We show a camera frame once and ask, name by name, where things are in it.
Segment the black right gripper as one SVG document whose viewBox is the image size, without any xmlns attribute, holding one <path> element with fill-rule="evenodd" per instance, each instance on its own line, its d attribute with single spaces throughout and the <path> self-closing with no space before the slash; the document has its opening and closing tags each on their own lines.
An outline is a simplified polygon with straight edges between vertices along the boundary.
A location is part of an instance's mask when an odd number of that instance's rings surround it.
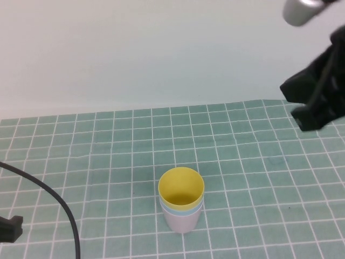
<svg viewBox="0 0 345 259">
<path fill-rule="evenodd" d="M 344 26 L 330 36 L 331 45 L 322 54 L 323 61 L 310 63 L 286 79 L 280 86 L 290 103 L 307 104 L 292 111 L 292 117 L 304 131 L 318 131 L 344 116 Z"/>
</svg>

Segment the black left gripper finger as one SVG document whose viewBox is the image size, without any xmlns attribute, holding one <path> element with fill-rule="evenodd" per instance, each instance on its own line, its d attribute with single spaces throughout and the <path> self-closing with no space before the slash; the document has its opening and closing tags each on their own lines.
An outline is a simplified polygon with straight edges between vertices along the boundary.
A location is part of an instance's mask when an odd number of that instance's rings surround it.
<svg viewBox="0 0 345 259">
<path fill-rule="evenodd" d="M 0 218 L 0 242 L 16 242 L 23 233 L 23 217 Z"/>
</svg>

